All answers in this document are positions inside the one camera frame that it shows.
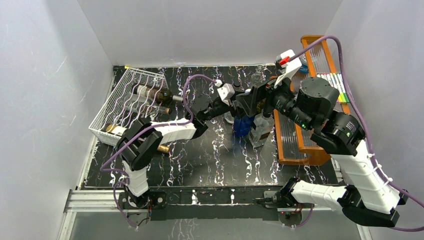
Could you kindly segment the orange wooden tiered shelf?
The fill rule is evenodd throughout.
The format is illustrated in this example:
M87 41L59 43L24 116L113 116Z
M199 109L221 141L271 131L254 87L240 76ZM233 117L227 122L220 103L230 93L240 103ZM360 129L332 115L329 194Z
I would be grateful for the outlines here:
M309 73L297 72L291 79L290 90L296 95L301 82L317 73L340 73L337 70L329 45L323 40L305 53ZM335 110L351 113L349 103L336 101ZM331 156L316 143L310 140L312 131L306 130L286 116L274 111L275 139L277 142L278 161L282 165L321 166L331 159Z

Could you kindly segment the clear square liquor bottle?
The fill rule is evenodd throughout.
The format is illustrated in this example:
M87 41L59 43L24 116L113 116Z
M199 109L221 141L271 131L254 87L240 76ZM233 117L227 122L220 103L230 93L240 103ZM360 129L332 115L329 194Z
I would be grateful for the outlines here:
M275 121L271 116L265 117L262 112L255 116L248 136L248 140L254 149L262 147L266 143L274 125Z

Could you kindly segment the coloured marker pen set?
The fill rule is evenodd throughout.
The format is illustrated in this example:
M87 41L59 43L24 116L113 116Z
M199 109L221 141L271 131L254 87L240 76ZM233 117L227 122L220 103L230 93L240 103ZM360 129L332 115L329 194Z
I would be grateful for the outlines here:
M339 91L338 102L339 103L349 103L349 97L347 95L346 89L344 87L344 82L342 74L340 72L336 73L317 73L317 77L325 79L329 84L336 88Z

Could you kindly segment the blue white lidded jar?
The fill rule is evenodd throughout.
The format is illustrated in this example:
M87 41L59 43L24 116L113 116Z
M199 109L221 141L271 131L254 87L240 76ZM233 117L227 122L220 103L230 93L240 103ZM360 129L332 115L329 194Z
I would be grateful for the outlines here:
M309 67L308 67L308 62L307 62L307 58L306 58L306 54L304 53L302 56L299 57L299 60L301 62L301 67L299 68L299 72L303 73L303 74L308 74L309 73Z

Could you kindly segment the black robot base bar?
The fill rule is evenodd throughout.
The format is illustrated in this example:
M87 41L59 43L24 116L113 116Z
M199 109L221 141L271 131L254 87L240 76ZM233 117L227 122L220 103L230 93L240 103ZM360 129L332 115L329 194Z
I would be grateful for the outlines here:
M302 222L309 203L284 197L280 186L154 187L141 196L128 188L118 195L120 210L146 210L151 221L176 219L261 219L288 226Z

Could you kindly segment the clear round glass bottle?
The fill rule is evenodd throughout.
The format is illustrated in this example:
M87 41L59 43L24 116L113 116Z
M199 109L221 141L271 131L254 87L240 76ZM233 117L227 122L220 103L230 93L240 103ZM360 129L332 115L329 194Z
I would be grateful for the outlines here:
M240 83L235 82L235 83L233 83L233 84L231 84L231 85L233 86L233 88L234 88L234 90L235 90L235 92L236 92L236 93L241 93L242 88L241 88L241 84L240 84ZM234 120L235 120L235 117L234 117L234 116L232 116L232 115L230 114L230 111L228 111L228 112L226 112L226 113L224 114L224 119L225 119L225 120L226 120L229 124L233 125Z

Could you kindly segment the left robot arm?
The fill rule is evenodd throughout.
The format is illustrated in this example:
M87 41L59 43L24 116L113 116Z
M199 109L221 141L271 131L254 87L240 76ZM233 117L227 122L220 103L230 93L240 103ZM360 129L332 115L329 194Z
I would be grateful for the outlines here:
M119 156L128 178L125 185L128 203L140 209L149 203L147 166L161 144L196 139L208 129L207 121L230 111L234 112L235 108L217 97L203 110L191 109L192 122L189 122L190 113L182 119L167 122L149 122L146 118L140 118L124 131L116 147L119 148Z

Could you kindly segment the blue liquor bottle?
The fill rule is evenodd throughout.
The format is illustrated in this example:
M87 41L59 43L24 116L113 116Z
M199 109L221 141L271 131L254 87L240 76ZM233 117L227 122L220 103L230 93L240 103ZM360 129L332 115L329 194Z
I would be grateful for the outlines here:
M244 137L247 136L251 130L254 116L244 115L242 117L235 116L233 123L233 132L236 137Z

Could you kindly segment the dark silver-capped wine bottle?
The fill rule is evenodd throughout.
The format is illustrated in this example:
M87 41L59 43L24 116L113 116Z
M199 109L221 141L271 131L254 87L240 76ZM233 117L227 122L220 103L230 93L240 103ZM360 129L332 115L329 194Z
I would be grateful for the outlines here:
M142 97L152 98L155 102L162 104L183 102L183 98L181 96L173 94L167 88L157 89L139 84L135 86L135 89L132 92Z

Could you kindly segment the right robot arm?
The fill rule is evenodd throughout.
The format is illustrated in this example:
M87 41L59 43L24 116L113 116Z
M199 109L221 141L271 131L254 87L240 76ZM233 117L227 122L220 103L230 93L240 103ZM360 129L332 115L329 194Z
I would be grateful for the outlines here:
M291 80L276 79L254 85L247 93L238 94L236 105L253 116L264 101L263 113L277 110L296 125L312 132L310 139L336 160L349 179L347 186L311 184L291 178L280 192L258 201L265 206L295 207L314 204L341 210L352 222L367 227L393 228L399 220L396 207L407 197L392 188L378 175L367 150L366 133L352 115L335 110L339 91L320 77L301 82L294 94Z

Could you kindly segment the clear cork-stoppered bottle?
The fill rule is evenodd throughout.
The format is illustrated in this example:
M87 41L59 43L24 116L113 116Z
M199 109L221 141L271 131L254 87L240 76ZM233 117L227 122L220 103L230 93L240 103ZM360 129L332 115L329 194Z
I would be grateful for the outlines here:
M135 94L127 95L123 100L123 106L126 111L146 116L152 114L170 115L172 113L172 109L169 107L159 105L149 97Z

